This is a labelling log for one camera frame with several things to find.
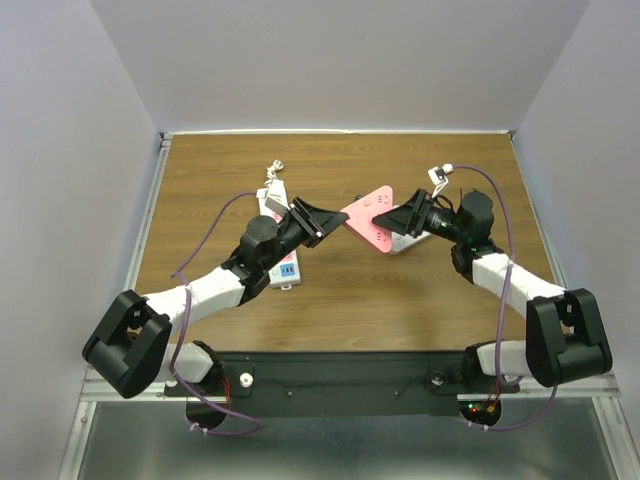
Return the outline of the pink triangular power socket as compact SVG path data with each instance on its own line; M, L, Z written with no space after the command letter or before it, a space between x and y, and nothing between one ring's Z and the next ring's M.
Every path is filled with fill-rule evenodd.
M371 247L388 254L392 248L391 231L379 227L373 219L393 208L393 189L383 185L340 210L348 215L346 228Z

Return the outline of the white colourful power strip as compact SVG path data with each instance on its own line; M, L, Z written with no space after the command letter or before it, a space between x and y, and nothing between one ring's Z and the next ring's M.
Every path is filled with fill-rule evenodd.
M281 216L277 211L271 210L267 204L268 188L263 187L256 191L259 213L261 215L272 217L277 223L281 221ZM290 290L294 285L301 283L300 268L298 263L297 252L293 251L285 256L275 267L269 272L270 287L283 291Z

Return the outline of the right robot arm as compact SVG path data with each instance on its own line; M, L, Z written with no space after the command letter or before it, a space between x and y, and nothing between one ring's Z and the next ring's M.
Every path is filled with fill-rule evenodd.
M470 283L500 297L525 320L522 341L468 348L460 366L463 384L482 390L496 377L532 377L553 387L607 373L612 353L595 296L566 290L515 264L491 239L493 202L479 191L462 196L457 209L443 208L419 189L404 204L373 218L400 235L428 232L452 241L455 270Z

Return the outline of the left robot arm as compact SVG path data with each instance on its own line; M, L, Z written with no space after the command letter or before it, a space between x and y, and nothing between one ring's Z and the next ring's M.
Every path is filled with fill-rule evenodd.
M125 399L171 380L202 394L215 392L223 371L211 353L196 343L171 343L171 336L184 337L191 323L253 300L281 260L300 246L315 247L348 218L300 198L279 220L252 218L230 257L210 273L159 293L117 295L87 340L83 359Z

